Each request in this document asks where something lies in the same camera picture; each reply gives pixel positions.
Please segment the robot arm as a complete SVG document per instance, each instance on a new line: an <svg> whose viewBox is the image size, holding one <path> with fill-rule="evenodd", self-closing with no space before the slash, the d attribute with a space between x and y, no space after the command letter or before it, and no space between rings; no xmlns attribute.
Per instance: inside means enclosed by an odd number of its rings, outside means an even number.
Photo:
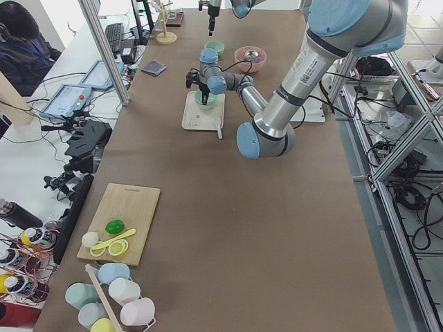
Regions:
<svg viewBox="0 0 443 332"><path fill-rule="evenodd" d="M256 0L232 0L231 9L233 14L242 19L249 14L253 7L262 3L262 1ZM208 35L212 36L215 30L216 18L221 11L222 2L219 0L198 1L198 11L202 11L204 7L207 8L208 19Z"/></svg>
<svg viewBox="0 0 443 332"><path fill-rule="evenodd" d="M292 117L330 66L349 53L365 57L401 48L407 15L407 1L312 1L300 53L270 100L251 76L221 70L217 52L209 48L200 53L199 70L186 75L186 86L196 84L202 102L210 94L235 91L253 114L238 127L239 152L251 159L282 156L295 143Z"/></svg>

